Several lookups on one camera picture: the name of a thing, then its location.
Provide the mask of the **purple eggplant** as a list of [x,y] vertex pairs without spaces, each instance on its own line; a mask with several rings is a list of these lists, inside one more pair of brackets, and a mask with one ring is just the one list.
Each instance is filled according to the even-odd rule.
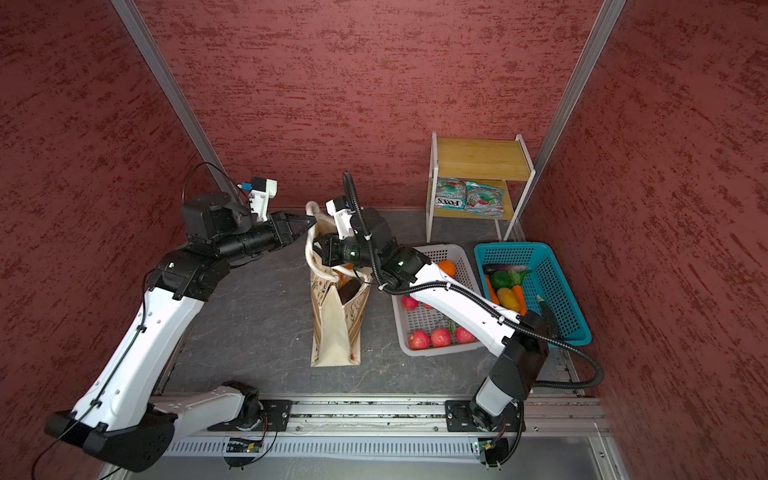
[[357,279],[351,279],[346,282],[339,290],[338,295],[342,305],[351,301],[358,293],[361,282]]

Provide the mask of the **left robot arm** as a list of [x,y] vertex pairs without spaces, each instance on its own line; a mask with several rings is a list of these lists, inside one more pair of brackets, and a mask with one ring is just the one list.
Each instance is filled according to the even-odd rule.
[[181,215],[186,244],[150,273],[141,307],[97,380],[44,428],[58,441],[132,472],[148,469],[172,443],[214,425],[266,429],[257,388],[238,381],[185,399],[156,400],[152,394],[181,337],[232,267],[292,244],[316,223],[308,215],[254,213],[226,192],[186,201]]

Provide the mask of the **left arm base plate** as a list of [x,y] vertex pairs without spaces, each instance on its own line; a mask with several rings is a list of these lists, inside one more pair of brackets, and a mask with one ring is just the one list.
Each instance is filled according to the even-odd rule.
[[250,402],[234,420],[208,427],[210,432],[260,433],[285,432],[294,402],[288,399],[261,399]]

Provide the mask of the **cream canvas tote bag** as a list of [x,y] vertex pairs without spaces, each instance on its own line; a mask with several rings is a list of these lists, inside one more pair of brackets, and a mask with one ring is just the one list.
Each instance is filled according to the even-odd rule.
[[[314,216],[315,207],[320,209],[316,202],[308,202],[305,213]],[[308,232],[304,250],[305,260],[310,268],[310,296],[314,314],[310,365],[358,366],[361,352],[360,332],[373,281],[372,273],[368,268],[342,268],[331,269],[330,273],[318,272],[314,268],[314,226]],[[351,279],[359,280],[361,287],[351,301],[342,305],[338,290]]]

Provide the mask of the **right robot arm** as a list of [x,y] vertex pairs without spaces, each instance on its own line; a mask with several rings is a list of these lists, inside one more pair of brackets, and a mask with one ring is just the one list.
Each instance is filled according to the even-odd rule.
[[493,304],[452,279],[419,250],[401,245],[374,209],[324,214],[310,202],[316,219],[308,237],[310,265],[324,273],[371,268],[371,282],[392,296],[426,303],[468,331],[497,360],[469,403],[476,428],[493,431],[510,404],[522,409],[549,354],[544,320]]

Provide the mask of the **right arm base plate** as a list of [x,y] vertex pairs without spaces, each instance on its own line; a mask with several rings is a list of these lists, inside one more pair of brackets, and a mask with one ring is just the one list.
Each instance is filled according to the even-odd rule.
[[525,423],[514,403],[509,403],[502,414],[492,416],[472,400],[446,400],[444,402],[446,426],[449,432],[489,432],[498,434],[525,430]]

